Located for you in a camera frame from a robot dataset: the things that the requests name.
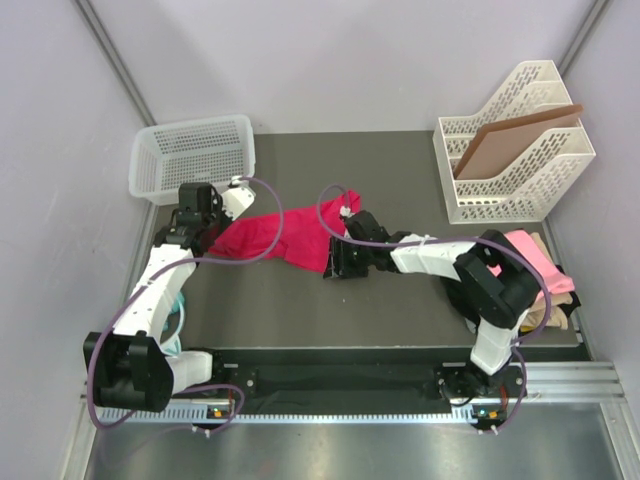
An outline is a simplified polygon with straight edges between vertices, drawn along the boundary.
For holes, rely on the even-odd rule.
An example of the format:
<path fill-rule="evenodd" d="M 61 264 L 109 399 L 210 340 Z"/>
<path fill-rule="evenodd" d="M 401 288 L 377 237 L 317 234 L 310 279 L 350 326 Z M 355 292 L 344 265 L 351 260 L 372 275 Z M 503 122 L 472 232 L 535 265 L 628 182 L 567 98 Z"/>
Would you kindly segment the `red t shirt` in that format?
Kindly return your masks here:
<path fill-rule="evenodd" d="M 324 272 L 330 234 L 321 226 L 314 206 L 287 210 L 282 220 L 277 213 L 240 219 L 231 224 L 208 252 L 234 260 L 253 258 L 276 238 L 281 221 L 284 228 L 267 257 L 312 272 Z"/>

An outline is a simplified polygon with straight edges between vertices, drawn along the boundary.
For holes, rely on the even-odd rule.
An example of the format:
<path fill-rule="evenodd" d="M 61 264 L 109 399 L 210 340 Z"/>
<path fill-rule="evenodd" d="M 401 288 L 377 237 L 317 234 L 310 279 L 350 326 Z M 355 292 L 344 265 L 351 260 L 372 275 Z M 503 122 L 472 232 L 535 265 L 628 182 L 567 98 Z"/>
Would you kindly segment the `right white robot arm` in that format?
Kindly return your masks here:
<path fill-rule="evenodd" d="M 505 234 L 443 240 L 399 231 L 393 235 L 368 211 L 339 210 L 346 233 L 330 232 L 323 276 L 365 278 L 370 268 L 394 274 L 438 277 L 453 308 L 475 326 L 466 380 L 487 396 L 504 380 L 518 331 L 544 281 Z"/>

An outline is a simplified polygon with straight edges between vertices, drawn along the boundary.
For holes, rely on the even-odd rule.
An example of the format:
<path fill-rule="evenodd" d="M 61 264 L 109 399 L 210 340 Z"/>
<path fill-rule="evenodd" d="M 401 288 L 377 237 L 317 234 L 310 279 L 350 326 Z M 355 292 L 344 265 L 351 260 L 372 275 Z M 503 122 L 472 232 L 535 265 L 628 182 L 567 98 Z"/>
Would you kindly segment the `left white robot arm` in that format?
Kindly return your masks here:
<path fill-rule="evenodd" d="M 160 412 L 192 386 L 205 396 L 226 387 L 225 370 L 205 351 L 167 355 L 163 326 L 186 280 L 215 240 L 244 211 L 244 191 L 218 192 L 204 182 L 185 183 L 168 224 L 155 234 L 148 263 L 128 305 L 107 334 L 91 332 L 83 344 L 95 405 Z"/>

